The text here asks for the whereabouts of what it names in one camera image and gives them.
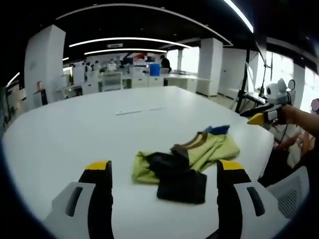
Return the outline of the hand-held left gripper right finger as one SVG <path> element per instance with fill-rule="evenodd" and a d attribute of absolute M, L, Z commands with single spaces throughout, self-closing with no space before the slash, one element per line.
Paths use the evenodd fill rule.
<path fill-rule="evenodd" d="M 218 238 L 272 239 L 289 223 L 278 200 L 241 164 L 217 161 Z"/>

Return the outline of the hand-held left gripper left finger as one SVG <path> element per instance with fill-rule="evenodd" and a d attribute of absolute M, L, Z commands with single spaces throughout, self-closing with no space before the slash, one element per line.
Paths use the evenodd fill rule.
<path fill-rule="evenodd" d="M 43 223 L 57 239 L 112 239 L 111 161 L 88 165 L 53 200 Z"/>

